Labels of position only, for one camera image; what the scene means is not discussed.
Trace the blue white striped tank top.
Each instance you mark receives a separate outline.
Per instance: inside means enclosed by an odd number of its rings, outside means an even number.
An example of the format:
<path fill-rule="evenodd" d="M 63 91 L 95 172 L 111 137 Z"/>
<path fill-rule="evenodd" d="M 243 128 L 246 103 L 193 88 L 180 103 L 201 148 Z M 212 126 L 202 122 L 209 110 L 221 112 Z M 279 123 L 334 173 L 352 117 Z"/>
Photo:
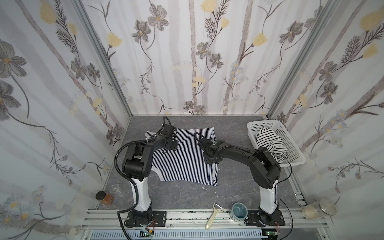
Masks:
<path fill-rule="evenodd" d="M 152 171 L 162 182 L 187 181 L 209 186 L 217 186 L 218 166 L 206 164 L 203 150 L 199 147 L 194 133 L 200 133 L 209 140 L 216 138 L 214 128 L 178 129 L 175 151 L 154 152 Z"/>

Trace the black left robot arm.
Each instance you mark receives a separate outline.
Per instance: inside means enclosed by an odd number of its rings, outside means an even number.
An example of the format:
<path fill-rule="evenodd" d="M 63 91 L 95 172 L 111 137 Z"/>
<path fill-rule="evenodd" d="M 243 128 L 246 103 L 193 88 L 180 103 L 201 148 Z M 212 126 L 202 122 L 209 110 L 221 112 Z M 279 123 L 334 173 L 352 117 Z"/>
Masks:
<path fill-rule="evenodd" d="M 177 149 L 176 135 L 177 128 L 163 124 L 151 138 L 127 143 L 116 153 L 115 169 L 120 176 L 131 183 L 134 196 L 132 207 L 118 211 L 119 219 L 120 214 L 128 214 L 127 219 L 121 223 L 122 227 L 146 227 L 156 223 L 149 196 L 148 176 L 152 171 L 155 151 Z"/>

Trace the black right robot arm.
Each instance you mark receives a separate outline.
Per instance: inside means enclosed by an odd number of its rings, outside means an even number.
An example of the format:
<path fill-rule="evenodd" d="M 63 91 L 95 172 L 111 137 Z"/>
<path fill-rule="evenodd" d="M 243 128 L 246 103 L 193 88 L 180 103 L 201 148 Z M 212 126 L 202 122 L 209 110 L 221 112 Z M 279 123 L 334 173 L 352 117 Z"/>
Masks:
<path fill-rule="evenodd" d="M 222 140 L 210 140 L 197 132 L 194 133 L 194 137 L 203 150 L 206 164 L 219 164 L 222 160 L 229 159 L 249 167 L 255 183 L 260 187 L 257 226 L 271 225 L 279 211 L 276 186 L 281 173 L 281 167 L 272 153 L 264 147 L 247 149 Z"/>

